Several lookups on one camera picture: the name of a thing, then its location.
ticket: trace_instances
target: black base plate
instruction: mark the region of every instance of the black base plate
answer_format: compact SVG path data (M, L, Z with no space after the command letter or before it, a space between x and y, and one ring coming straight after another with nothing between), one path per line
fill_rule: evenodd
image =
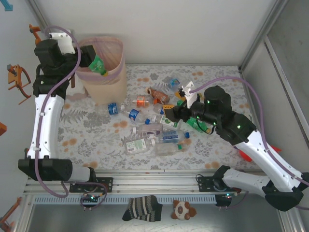
M200 183L198 184L198 189L200 192L237 192L237 190L229 187L226 187L223 190L218 190L213 184L212 176L199 176L197 180Z
M112 192L112 177L97 177L97 182L104 184L107 188L107 192ZM96 190L93 191L95 188L94 186L89 186L89 185L78 185L78 184L71 184L70 185L70 192L80 192L80 193L85 193L88 191L92 192L100 192L100 193L105 193L103 188L97 188Z

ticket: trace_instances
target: white bottle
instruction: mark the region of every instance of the white bottle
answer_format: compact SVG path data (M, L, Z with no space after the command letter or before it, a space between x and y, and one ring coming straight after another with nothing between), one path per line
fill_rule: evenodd
M129 99L133 107L144 107L153 104L154 102L152 96L149 95L132 95L129 97Z
M189 132L184 133L181 130L171 130L163 132L158 136L159 143L180 143L181 141L190 138Z
M133 109L132 107L125 106L122 112L128 118L132 119L133 121L136 121L137 123L145 123L145 124L150 123L150 119L148 119L146 115L144 115L142 112L136 109Z
M156 144L155 145L155 154L157 156L168 156L173 155L178 151L186 151L188 149L187 144Z
M142 124L139 127L133 127L131 132L140 136L149 136L149 138L155 138L163 133L163 125L159 123L155 124Z
M163 115L164 114L163 105L161 104L154 105L154 112L158 115Z
M150 146L155 145L155 140L147 140L147 139L136 139L127 141L125 143L126 153L128 155L137 154L140 152L145 152L150 149Z
M125 110L125 105L124 104L119 105L117 103L111 103L111 104L107 105L107 110L108 110L108 113L110 115L117 115L120 112Z
M153 115L151 118L150 123L161 123L164 128L169 130L179 130L180 128L180 121L179 122L172 122L164 115Z

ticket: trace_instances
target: red object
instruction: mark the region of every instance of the red object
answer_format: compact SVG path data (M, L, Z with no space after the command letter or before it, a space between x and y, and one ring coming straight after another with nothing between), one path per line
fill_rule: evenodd
M275 146L271 146L276 152L280 152L280 151L282 151L280 148L278 148L278 147L275 147ZM240 155L241 155L241 157L243 157L243 159L245 160L245 161L248 161L248 162L251 162L252 161L252 159L246 154L246 153L244 153L242 150L239 150L239 153L240 153Z

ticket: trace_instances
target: white wall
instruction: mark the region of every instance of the white wall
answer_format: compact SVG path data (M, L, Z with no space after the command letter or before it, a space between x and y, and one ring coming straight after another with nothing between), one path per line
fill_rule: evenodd
M21 196L26 175L19 171L17 162L24 157L24 149L30 146L34 124L34 98L18 105L24 97L14 88L8 90L7 65L19 64L34 81L38 59L34 55L34 36L29 24L36 25L25 1L10 0L12 12L5 12L0 5L0 122L7 131L0 137L0 216ZM32 94L32 83L25 87Z
M243 75L262 101L268 143L281 148L281 156L292 166L302 172L309 172L308 147L263 43L260 44ZM253 103L259 114L254 99ZM300 205L309 207L309 190L305 190L304 194ZM309 212L300 213L309 230Z
M37 0L51 24L119 37L127 63L240 65L275 0Z

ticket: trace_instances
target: trash bin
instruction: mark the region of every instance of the trash bin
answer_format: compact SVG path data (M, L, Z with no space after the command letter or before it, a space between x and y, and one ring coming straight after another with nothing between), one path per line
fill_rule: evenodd
M126 64L123 43L115 37L91 37L79 42L80 46L93 45L104 61L107 76L91 72L89 68L76 71L91 98L98 103L123 102L126 98Z

